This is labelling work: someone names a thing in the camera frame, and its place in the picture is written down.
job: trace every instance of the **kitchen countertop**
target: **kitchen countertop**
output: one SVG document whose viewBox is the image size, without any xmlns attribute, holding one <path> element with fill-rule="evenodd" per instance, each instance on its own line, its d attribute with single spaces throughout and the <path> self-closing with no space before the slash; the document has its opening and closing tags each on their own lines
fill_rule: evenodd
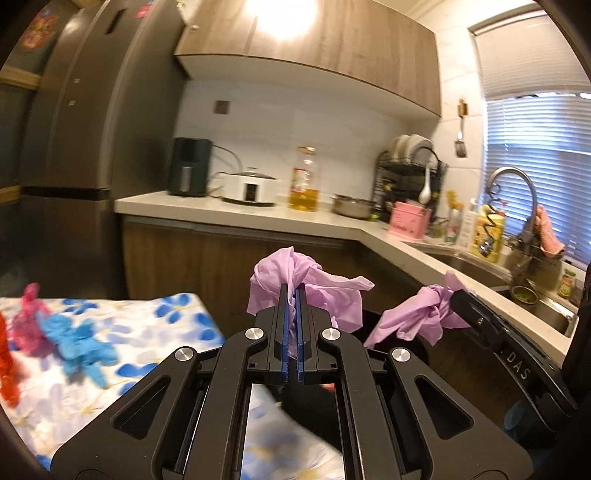
<svg viewBox="0 0 591 480">
<path fill-rule="evenodd" d="M 452 270 L 407 241 L 388 233 L 388 225 L 383 222 L 346 218 L 325 209 L 298 212 L 285 204 L 252 207 L 210 197 L 177 197 L 155 192 L 116 200 L 115 211 L 124 215 L 357 240 L 424 285 L 442 283 L 445 273 Z M 559 365 L 562 364 L 570 338 L 490 288 L 458 271 L 455 273 L 481 300 L 539 344 Z"/>
</svg>

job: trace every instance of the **electrical outlet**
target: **electrical outlet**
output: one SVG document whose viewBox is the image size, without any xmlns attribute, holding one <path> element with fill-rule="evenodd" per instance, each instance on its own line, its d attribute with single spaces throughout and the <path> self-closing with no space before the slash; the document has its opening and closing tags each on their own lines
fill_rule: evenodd
<svg viewBox="0 0 591 480">
<path fill-rule="evenodd" d="M 216 100 L 213 106 L 213 113 L 218 115 L 227 115 L 230 112 L 230 102 L 225 100 Z"/>
</svg>

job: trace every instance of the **blue gripper pad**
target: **blue gripper pad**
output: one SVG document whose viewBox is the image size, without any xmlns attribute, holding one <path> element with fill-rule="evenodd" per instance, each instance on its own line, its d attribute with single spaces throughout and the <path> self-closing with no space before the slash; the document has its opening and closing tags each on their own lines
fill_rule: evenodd
<svg viewBox="0 0 591 480">
<path fill-rule="evenodd" d="M 304 334 L 301 326 L 300 291 L 295 291 L 295 331 L 297 332 L 297 379 L 304 381 Z"/>
<path fill-rule="evenodd" d="M 287 367 L 289 365 L 289 344 L 290 344 L 290 304 L 285 302 L 283 311 L 283 342 L 281 344 L 281 377 L 287 382 Z"/>
</svg>

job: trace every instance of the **rice cooker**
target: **rice cooker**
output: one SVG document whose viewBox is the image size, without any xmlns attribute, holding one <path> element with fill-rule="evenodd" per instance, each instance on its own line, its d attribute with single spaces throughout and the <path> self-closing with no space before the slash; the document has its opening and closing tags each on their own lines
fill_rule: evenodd
<svg viewBox="0 0 591 480">
<path fill-rule="evenodd" d="M 223 188 L 224 202 L 270 207 L 275 205 L 278 180 L 250 167 L 241 173 L 228 174 Z"/>
</svg>

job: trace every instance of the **metal screw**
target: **metal screw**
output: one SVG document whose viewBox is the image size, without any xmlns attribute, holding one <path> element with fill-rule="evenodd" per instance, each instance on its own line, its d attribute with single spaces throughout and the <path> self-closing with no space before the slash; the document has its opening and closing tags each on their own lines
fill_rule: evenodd
<svg viewBox="0 0 591 480">
<path fill-rule="evenodd" d="M 179 362 L 186 362 L 187 360 L 191 360 L 193 358 L 193 350 L 191 350 L 188 346 L 181 347 L 174 353 L 174 357 Z"/>
<path fill-rule="evenodd" d="M 397 362 L 408 362 L 410 360 L 410 352 L 405 348 L 395 348 L 392 350 L 392 358 Z"/>
<path fill-rule="evenodd" d="M 336 328 L 327 328 L 322 331 L 322 336 L 327 340 L 336 340 L 340 338 L 340 332 Z"/>
<path fill-rule="evenodd" d="M 244 335 L 246 335 L 246 338 L 249 340 L 258 340 L 259 338 L 262 338 L 263 335 L 265 335 L 265 332 L 263 332 L 259 327 L 252 327 L 249 328 Z"/>
</svg>

